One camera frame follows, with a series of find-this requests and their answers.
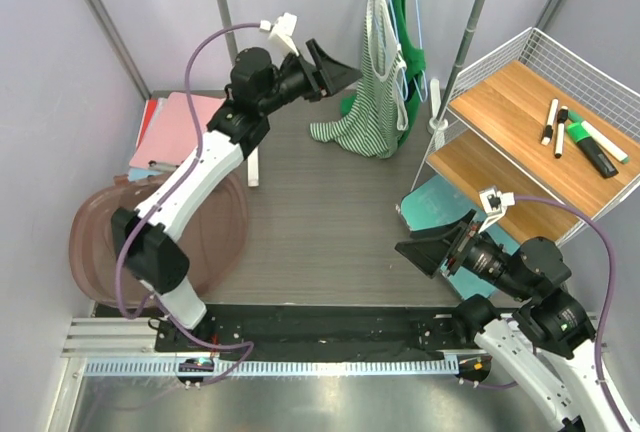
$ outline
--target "dark gray floor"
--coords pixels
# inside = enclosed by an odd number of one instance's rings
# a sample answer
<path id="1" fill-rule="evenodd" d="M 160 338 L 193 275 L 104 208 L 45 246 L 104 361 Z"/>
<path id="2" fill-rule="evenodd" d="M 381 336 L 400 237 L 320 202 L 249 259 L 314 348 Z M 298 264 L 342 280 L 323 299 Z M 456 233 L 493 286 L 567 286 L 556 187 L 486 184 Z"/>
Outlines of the dark gray floor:
<path id="1" fill-rule="evenodd" d="M 426 107 L 404 147 L 379 160 L 310 138 L 309 123 L 338 118 L 338 102 L 298 100 L 271 116 L 271 132 L 260 145 L 260 186 L 247 192 L 245 256 L 209 300 L 458 303 L 442 278 L 427 279 L 394 250 L 407 237 L 395 205 L 408 193 L 428 144 Z"/>

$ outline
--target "green marker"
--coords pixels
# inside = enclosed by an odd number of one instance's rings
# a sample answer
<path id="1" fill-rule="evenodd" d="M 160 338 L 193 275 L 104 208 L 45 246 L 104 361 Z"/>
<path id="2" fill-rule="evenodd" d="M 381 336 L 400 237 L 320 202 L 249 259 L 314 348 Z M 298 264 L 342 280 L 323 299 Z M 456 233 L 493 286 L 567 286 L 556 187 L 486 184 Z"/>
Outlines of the green marker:
<path id="1" fill-rule="evenodd" d="M 600 147 L 609 152 L 620 163 L 626 164 L 629 162 L 629 156 L 625 154 L 620 147 L 607 139 L 598 129 L 596 129 L 589 122 L 584 120 L 575 110 L 569 111 L 569 120 L 576 124 L 582 125 L 582 127 L 593 137 Z"/>
<path id="2" fill-rule="evenodd" d="M 587 156 L 589 162 L 598 169 L 602 177 L 608 179 L 618 173 L 618 169 L 611 163 L 607 154 L 598 147 L 596 141 L 589 135 L 589 132 L 586 131 L 580 122 L 574 122 L 567 127 L 567 133 L 582 153 Z"/>

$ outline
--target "wire shelf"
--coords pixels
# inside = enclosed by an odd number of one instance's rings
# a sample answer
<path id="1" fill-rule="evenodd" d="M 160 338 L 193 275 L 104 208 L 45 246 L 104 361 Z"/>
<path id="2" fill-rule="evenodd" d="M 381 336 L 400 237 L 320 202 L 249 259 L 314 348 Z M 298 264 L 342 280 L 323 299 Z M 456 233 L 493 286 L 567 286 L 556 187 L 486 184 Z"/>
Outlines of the wire shelf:
<path id="1" fill-rule="evenodd" d="M 609 77 L 536 28 L 524 30 L 461 71 L 454 83 L 450 101 L 455 100 L 513 61 L 519 61 L 627 136 L 640 140 L 640 120 L 637 115 L 640 111 L 640 94 Z M 457 118 L 450 107 L 447 107 L 445 119 L 449 125 L 442 132 L 433 134 L 425 154 L 425 162 L 428 161 L 431 154 L 468 130 L 468 126 Z M 506 155 L 505 157 L 517 166 L 513 160 Z M 526 170 L 523 172 L 543 189 L 549 190 L 545 184 L 540 183 Z M 640 185 L 640 176 L 635 177 L 594 218 L 601 217 L 613 209 L 638 185 Z M 576 224 L 558 242 L 564 243 L 574 237 L 583 225 L 582 222 Z"/>

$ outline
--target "black marker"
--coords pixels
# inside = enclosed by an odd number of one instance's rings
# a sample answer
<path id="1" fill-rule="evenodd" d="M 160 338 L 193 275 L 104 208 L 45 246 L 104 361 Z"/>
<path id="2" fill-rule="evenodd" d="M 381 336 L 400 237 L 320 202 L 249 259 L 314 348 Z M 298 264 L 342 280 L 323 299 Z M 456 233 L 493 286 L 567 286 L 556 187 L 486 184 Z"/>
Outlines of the black marker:
<path id="1" fill-rule="evenodd" d="M 558 112 L 558 130 L 556 130 L 556 159 L 562 157 L 562 146 L 564 145 L 564 123 L 569 119 L 569 108 L 560 107 Z"/>
<path id="2" fill-rule="evenodd" d="M 542 129 L 542 137 L 540 138 L 540 143 L 542 145 L 549 145 L 551 143 L 551 138 L 553 137 L 553 122 L 556 120 L 557 110 L 558 99 L 553 99 L 551 101 L 551 106 L 549 107 L 549 115 L 547 115 L 547 125 Z"/>
<path id="3" fill-rule="evenodd" d="M 605 179 L 613 177 L 618 173 L 618 169 L 611 163 L 609 157 L 598 147 L 598 144 L 593 137 L 589 135 L 589 132 L 582 127 L 582 124 L 574 122 L 567 127 L 567 133 L 571 140 L 573 140 L 580 150 L 587 156 L 589 162 L 598 169 L 600 175 Z"/>

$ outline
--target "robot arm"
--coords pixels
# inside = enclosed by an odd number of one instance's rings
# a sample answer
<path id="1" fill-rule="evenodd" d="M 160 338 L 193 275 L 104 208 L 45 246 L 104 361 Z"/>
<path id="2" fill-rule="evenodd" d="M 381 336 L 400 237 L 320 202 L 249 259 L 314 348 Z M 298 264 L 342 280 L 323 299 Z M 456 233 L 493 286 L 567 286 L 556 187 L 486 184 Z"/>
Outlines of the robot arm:
<path id="1" fill-rule="evenodd" d="M 605 367 L 608 388 L 626 422 L 620 424 L 595 371 L 595 330 L 581 304 L 561 285 L 571 276 L 555 243 L 543 237 L 505 253 L 485 232 L 515 203 L 513 194 L 495 187 L 480 193 L 487 213 L 474 222 L 471 211 L 458 222 L 416 231 L 396 250 L 425 275 L 455 274 L 464 267 L 518 301 L 526 303 L 513 318 L 539 353 L 553 365 L 556 378 L 510 333 L 490 301 L 476 295 L 455 310 L 458 335 L 496 358 L 529 394 L 554 430 L 640 430 Z"/>
<path id="2" fill-rule="evenodd" d="M 315 40 L 307 42 L 313 64 L 291 41 L 295 16 L 285 14 L 271 27 L 270 40 L 286 53 L 278 68 L 261 48 L 238 54 L 226 87 L 227 100 L 207 124 L 200 160 L 196 150 L 136 210 L 118 209 L 111 218 L 113 242 L 119 254 L 129 234 L 142 218 L 148 218 L 133 239 L 125 265 L 147 289 L 159 296 L 164 307 L 182 326 L 202 340 L 209 340 L 206 307 L 187 277 L 189 259 L 177 241 L 189 219 L 205 198 L 238 167 L 269 131 L 268 116 L 299 97 L 316 102 L 358 80 L 360 71 L 329 57 Z"/>

